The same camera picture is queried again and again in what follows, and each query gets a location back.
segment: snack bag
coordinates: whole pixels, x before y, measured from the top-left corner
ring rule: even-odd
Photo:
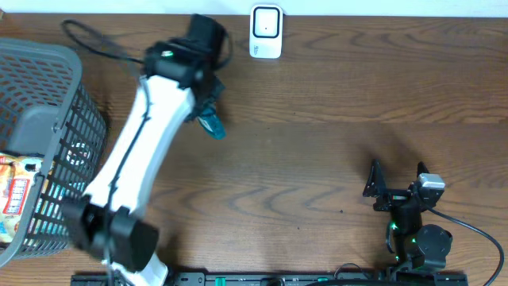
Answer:
[[[43,158],[0,153],[0,244],[11,243]]]

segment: white background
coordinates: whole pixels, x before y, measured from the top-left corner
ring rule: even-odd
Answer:
[[[508,0],[0,0],[6,12],[250,14],[277,4],[287,15],[508,17]]]

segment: wooden table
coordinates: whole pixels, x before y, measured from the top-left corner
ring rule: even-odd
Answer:
[[[75,47],[59,30],[74,17],[134,56],[183,35],[188,16],[6,14],[0,36]],[[209,271],[334,271],[394,263],[384,245],[388,213],[361,193],[371,159],[393,187],[417,162],[448,188],[437,209],[508,247],[508,20],[415,17],[285,17],[283,55],[248,54],[248,17],[215,17],[234,39],[218,72],[228,136],[186,124],[163,162],[147,220],[162,260]],[[134,96],[113,60],[78,51],[83,81],[112,119],[111,150]],[[483,284],[498,263],[485,238],[429,213],[453,234],[450,270]],[[102,270],[73,250],[14,261],[0,285],[68,284]],[[508,271],[495,283],[508,284]]]

